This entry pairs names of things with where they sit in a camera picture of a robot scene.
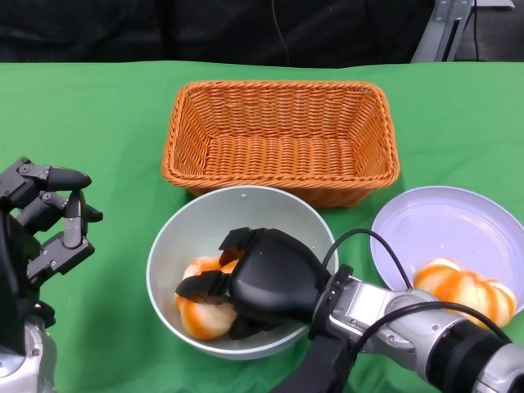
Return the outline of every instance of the metal stand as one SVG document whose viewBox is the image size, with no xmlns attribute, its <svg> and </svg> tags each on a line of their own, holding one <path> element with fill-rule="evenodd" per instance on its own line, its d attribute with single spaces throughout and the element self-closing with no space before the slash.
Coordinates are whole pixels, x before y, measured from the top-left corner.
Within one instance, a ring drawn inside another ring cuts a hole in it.
<svg viewBox="0 0 524 393">
<path fill-rule="evenodd" d="M 453 61 L 472 4 L 473 0 L 437 0 L 411 62 Z"/>
<path fill-rule="evenodd" d="M 515 4 L 511 0 L 477 0 L 478 7 L 510 7 L 515 8 Z"/>
</svg>

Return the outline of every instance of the black curtain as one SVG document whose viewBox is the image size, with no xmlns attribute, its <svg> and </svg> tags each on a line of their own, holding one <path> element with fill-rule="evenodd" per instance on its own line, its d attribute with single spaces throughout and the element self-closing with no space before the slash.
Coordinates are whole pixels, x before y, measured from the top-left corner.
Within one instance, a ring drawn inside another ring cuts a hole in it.
<svg viewBox="0 0 524 393">
<path fill-rule="evenodd" d="M 434 0 L 274 0 L 296 67 L 409 62 Z M 0 61 L 285 66 L 271 0 L 2 0 Z"/>
</svg>

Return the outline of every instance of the black cable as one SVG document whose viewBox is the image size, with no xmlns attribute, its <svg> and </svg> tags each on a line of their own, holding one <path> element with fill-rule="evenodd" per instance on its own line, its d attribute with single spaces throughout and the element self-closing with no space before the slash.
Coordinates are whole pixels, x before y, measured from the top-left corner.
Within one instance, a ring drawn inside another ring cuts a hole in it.
<svg viewBox="0 0 524 393">
<path fill-rule="evenodd" d="M 478 52 L 478 39 L 477 39 L 477 15 L 478 15 L 478 5 L 477 0 L 474 2 L 475 4 L 475 19 L 473 20 L 473 42 L 475 43 L 475 59 L 480 61 L 481 57 Z"/>
<path fill-rule="evenodd" d="M 344 233 L 342 236 L 340 236 L 337 239 L 337 241 L 334 242 L 331 247 L 329 247 L 329 250 L 327 250 L 327 254 L 324 257 L 324 261 L 322 262 L 322 266 L 324 268 L 326 268 L 328 266 L 329 260 L 331 259 L 331 257 L 333 256 L 333 253 L 339 247 L 339 245 L 342 244 L 344 240 L 346 240 L 349 237 L 352 237 L 353 235 L 356 235 L 357 233 L 364 233 L 364 234 L 367 234 L 367 235 L 372 236 L 375 239 L 377 239 L 384 246 L 386 251 L 389 253 L 391 258 L 393 259 L 393 262 L 395 262 L 396 267 L 399 270 L 400 275 L 402 276 L 402 279 L 404 280 L 404 282 L 406 284 L 406 287 L 408 289 L 413 289 L 413 286 L 411 285 L 411 282 L 409 282 L 408 275 L 404 271 L 404 268 L 400 264 L 399 259 L 397 258 L 397 256 L 396 256 L 395 252 L 393 251 L 393 249 L 391 249 L 390 245 L 387 244 L 387 242 L 380 235 L 378 235 L 374 231 L 370 231 L 369 229 L 366 229 L 366 228 L 353 229 L 351 231 L 348 231 L 348 232 Z"/>
<path fill-rule="evenodd" d="M 278 25 L 277 12 L 275 11 L 275 0 L 271 0 L 271 10 L 273 11 L 273 22 L 275 24 L 275 27 L 277 28 L 278 37 L 280 38 L 280 42 L 284 47 L 284 53 L 286 53 L 286 66 L 289 67 L 289 49 L 287 48 L 286 40 L 284 39 L 282 31 L 280 30 L 280 26 Z"/>
<path fill-rule="evenodd" d="M 373 325 L 368 327 L 368 329 L 366 329 L 364 334 L 356 342 L 355 346 L 351 348 L 351 356 L 353 357 L 354 361 L 356 361 L 357 356 L 359 355 L 359 352 L 364 348 L 366 341 L 369 340 L 369 338 L 373 334 L 378 332 L 378 330 L 383 325 L 385 325 L 386 323 L 390 323 L 394 321 L 395 319 L 404 317 L 406 315 L 418 313 L 420 311 L 426 311 L 429 309 L 452 309 L 455 311 L 460 311 L 460 312 L 469 314 L 472 317 L 475 317 L 479 319 L 482 323 L 484 323 L 501 340 L 504 340 L 508 343 L 511 342 L 511 339 L 508 337 L 508 335 L 504 333 L 504 331 L 500 327 L 498 327 L 495 322 L 493 322 L 491 319 L 486 317 L 484 314 L 476 311 L 475 309 L 467 307 L 466 305 L 460 305 L 458 303 L 451 303 L 448 301 L 428 301 L 425 303 L 417 303 L 415 305 L 408 305 L 401 309 L 396 309 L 395 311 L 392 311 L 389 314 L 385 315 L 384 317 L 378 319 Z"/>
</svg>

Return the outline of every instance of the purple plate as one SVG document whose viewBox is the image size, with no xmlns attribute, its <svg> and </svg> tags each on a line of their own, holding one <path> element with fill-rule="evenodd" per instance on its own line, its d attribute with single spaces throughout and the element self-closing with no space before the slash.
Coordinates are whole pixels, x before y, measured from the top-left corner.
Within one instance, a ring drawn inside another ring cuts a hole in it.
<svg viewBox="0 0 524 393">
<path fill-rule="evenodd" d="M 524 308 L 524 228 L 493 201 L 460 188 L 415 188 L 387 202 L 372 230 L 390 244 L 412 282 L 423 265 L 448 257 L 511 288 L 517 312 Z M 371 255 L 386 285 L 404 289 L 391 257 L 373 238 Z"/>
</svg>

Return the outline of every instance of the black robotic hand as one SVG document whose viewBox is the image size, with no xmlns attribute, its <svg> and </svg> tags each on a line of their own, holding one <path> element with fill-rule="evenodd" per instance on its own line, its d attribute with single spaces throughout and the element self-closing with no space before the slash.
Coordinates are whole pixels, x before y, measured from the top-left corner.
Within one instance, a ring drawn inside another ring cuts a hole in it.
<svg viewBox="0 0 524 393">
<path fill-rule="evenodd" d="M 311 322 L 331 274 L 306 245 L 277 229 L 240 228 L 219 249 L 221 265 L 238 260 L 233 272 L 186 278 L 176 292 L 197 302 L 231 302 L 238 317 L 230 338 L 249 337 L 288 321 Z"/>
<path fill-rule="evenodd" d="M 103 214 L 85 203 L 91 179 L 77 170 L 35 165 L 19 159 L 0 174 L 0 347 L 25 355 L 24 325 L 31 317 L 45 328 L 54 310 L 39 300 L 39 288 L 56 273 L 65 274 L 88 258 L 94 247 L 88 223 Z M 70 191 L 69 198 L 58 191 Z M 20 213 L 11 215 L 14 209 Z M 40 244 L 34 237 L 59 219 L 64 230 Z"/>
</svg>

